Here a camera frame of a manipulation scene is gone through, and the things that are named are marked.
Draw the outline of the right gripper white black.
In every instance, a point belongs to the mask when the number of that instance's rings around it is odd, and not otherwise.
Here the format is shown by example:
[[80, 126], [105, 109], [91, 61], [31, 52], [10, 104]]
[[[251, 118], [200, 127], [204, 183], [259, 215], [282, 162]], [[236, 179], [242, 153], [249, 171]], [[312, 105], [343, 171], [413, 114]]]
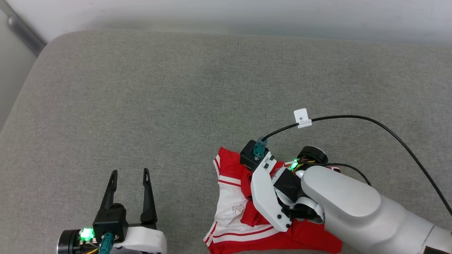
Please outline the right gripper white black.
[[302, 190], [301, 180], [310, 166], [327, 162], [326, 154], [314, 146], [302, 148], [296, 160], [282, 165], [277, 165], [274, 156], [266, 150], [250, 167], [255, 209], [280, 232], [288, 231], [296, 220], [323, 224], [323, 209]]

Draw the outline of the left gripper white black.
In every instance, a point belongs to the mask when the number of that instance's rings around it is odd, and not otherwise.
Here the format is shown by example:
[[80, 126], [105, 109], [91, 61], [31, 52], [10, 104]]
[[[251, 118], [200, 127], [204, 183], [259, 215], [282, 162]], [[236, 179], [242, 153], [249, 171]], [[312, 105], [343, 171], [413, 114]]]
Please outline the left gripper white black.
[[[119, 208], [114, 203], [117, 190], [118, 171], [112, 171], [105, 190], [100, 209]], [[110, 254], [166, 254], [167, 242], [163, 232], [145, 227], [156, 225], [158, 222], [149, 169], [143, 170], [143, 212], [140, 216], [141, 224], [129, 226], [123, 242], [114, 242]], [[58, 254], [98, 254], [100, 243], [96, 241], [93, 227], [65, 230], [58, 240]]]

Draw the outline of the red and white shirt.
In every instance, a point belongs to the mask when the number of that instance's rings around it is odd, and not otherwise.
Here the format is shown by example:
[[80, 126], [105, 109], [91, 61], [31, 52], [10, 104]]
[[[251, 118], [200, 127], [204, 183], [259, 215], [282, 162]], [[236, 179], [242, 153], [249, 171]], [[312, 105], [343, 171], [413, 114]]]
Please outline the red and white shirt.
[[239, 153], [221, 147], [213, 164], [219, 185], [214, 222], [204, 238], [210, 254], [235, 254], [253, 250], [319, 250], [341, 252], [341, 240], [323, 225], [295, 221], [280, 232], [255, 209], [251, 200], [251, 175], [239, 162]]

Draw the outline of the grey fabric sofa seat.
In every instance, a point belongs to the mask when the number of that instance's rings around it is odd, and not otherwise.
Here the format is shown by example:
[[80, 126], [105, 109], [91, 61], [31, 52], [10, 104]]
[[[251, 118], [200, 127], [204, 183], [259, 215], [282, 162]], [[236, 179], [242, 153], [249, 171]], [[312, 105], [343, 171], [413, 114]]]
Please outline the grey fabric sofa seat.
[[91, 227], [111, 172], [130, 224], [148, 168], [169, 254], [209, 254], [213, 159], [295, 122], [389, 127], [452, 206], [452, 46], [81, 31], [40, 54], [0, 132], [0, 254], [56, 254]]

